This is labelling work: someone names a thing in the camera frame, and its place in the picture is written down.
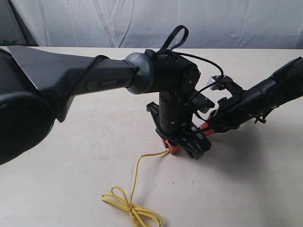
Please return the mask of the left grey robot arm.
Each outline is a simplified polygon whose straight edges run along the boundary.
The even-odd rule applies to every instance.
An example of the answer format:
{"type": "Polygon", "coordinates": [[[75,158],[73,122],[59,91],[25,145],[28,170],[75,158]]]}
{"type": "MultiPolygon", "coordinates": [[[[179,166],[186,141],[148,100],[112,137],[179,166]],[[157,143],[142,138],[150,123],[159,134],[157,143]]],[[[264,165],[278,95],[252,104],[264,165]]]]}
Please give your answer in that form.
{"type": "Polygon", "coordinates": [[[0,52],[0,162],[44,140],[76,96],[125,88],[136,95],[170,93],[176,107],[192,96],[199,77],[193,62],[170,51],[114,60],[10,46],[0,52]]]}

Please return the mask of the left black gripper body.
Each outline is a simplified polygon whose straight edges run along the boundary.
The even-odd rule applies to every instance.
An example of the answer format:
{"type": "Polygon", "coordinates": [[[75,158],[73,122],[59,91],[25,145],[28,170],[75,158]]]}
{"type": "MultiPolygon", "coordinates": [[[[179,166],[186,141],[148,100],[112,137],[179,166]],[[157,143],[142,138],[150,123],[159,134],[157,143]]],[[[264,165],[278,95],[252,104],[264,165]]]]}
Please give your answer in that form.
{"type": "Polygon", "coordinates": [[[192,115],[188,105],[181,104],[173,92],[160,92],[159,104],[151,102],[146,105],[156,125],[158,135],[172,146],[196,148],[196,138],[188,133],[191,130],[192,115]]]}

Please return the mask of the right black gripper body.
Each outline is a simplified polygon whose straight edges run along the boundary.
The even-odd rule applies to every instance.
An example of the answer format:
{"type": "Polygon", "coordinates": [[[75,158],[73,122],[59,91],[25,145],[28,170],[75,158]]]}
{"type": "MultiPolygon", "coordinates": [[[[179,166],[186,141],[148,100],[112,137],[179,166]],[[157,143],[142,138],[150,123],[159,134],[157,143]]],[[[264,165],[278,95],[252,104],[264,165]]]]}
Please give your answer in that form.
{"type": "Polygon", "coordinates": [[[214,132],[235,130],[268,108],[267,99],[276,86],[272,79],[266,79],[238,96],[222,100],[219,108],[211,113],[209,127],[214,132]]]}

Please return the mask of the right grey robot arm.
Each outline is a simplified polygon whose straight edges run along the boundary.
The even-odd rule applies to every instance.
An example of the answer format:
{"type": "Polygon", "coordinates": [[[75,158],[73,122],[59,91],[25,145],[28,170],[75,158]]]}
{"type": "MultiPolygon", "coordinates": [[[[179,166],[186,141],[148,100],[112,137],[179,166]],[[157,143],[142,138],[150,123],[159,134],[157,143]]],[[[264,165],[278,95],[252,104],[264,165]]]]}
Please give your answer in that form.
{"type": "Polygon", "coordinates": [[[298,57],[276,70],[269,78],[248,90],[234,82],[225,83],[230,98],[218,101],[218,108],[200,126],[203,134],[236,130],[254,119],[266,123],[266,117],[279,106],[303,95],[303,59],[298,57]]]}

